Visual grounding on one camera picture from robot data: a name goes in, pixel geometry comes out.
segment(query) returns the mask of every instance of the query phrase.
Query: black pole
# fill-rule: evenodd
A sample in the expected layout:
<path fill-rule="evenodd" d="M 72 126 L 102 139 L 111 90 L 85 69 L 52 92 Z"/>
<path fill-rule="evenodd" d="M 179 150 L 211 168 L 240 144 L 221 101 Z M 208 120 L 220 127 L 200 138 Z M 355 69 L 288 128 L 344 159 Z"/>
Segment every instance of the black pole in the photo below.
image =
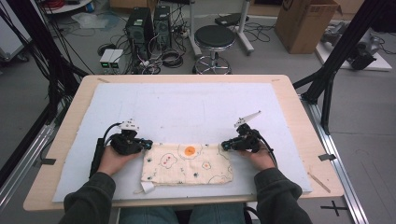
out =
<path fill-rule="evenodd" d="M 330 134 L 329 115 L 335 75 L 390 1 L 394 0 L 365 0 L 323 66 L 311 76 L 293 83 L 294 89 L 298 89 L 312 82 L 308 91 L 302 94 L 303 100 L 309 104 L 316 104 L 319 96 L 325 91 L 320 124 L 326 134 Z"/>

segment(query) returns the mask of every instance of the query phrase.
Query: cardboard box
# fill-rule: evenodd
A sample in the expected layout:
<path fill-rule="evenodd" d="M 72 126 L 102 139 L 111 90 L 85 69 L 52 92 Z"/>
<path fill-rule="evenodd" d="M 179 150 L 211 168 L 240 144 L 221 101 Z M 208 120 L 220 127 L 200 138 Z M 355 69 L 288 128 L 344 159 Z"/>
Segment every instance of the cardboard box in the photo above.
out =
<path fill-rule="evenodd" d="M 134 7 L 149 7 L 153 12 L 158 0 L 110 0 L 110 7 L 128 11 Z"/>
<path fill-rule="evenodd" d="M 337 0 L 343 13 L 356 13 L 363 4 L 364 0 Z"/>
<path fill-rule="evenodd" d="M 333 0 L 284 0 L 276 34 L 289 53 L 313 53 L 337 8 Z"/>

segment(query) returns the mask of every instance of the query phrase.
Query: sleeve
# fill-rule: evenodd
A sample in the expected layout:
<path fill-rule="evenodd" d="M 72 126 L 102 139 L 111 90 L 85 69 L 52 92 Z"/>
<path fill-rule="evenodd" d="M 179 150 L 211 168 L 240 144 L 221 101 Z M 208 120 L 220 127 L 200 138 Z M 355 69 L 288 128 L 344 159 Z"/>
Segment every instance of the sleeve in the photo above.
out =
<path fill-rule="evenodd" d="M 257 213 L 261 224 L 312 223 L 297 204 L 300 186 L 288 180 L 278 169 L 261 171 L 254 177 L 257 189 Z"/>
<path fill-rule="evenodd" d="M 108 223 L 115 189 L 109 175 L 94 174 L 78 191 L 64 197 L 65 214 L 60 223 Z"/>

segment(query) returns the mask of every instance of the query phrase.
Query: hand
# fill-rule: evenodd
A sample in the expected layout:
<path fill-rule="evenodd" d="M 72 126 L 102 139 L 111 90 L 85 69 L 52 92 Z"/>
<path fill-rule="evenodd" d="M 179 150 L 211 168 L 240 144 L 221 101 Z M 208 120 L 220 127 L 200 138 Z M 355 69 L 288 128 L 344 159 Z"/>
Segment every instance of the hand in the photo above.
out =
<path fill-rule="evenodd" d="M 103 153 L 97 172 L 102 172 L 107 175 L 114 175 L 116 172 L 120 171 L 128 161 L 139 157 L 140 153 L 141 152 L 128 156 L 122 156 L 116 152 L 112 146 L 107 146 L 105 148 L 105 152 Z"/>
<path fill-rule="evenodd" d="M 273 160 L 271 159 L 271 156 L 265 144 L 262 142 L 260 142 L 260 150 L 256 153 L 252 153 L 248 151 L 238 151 L 238 152 L 241 156 L 249 158 L 253 163 L 253 165 L 260 171 L 276 167 Z"/>

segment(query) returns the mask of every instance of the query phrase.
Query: stool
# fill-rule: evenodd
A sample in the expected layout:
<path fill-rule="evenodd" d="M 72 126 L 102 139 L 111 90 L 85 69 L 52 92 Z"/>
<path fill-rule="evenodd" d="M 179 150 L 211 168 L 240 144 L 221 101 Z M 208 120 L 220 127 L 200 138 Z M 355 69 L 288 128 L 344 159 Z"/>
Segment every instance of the stool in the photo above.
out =
<path fill-rule="evenodd" d="M 207 25 L 195 32 L 194 40 L 200 49 L 208 49 L 210 56 L 199 58 L 192 72 L 196 74 L 231 74 L 230 64 L 219 57 L 219 51 L 228 49 L 235 41 L 235 34 L 230 29 L 219 25 Z"/>

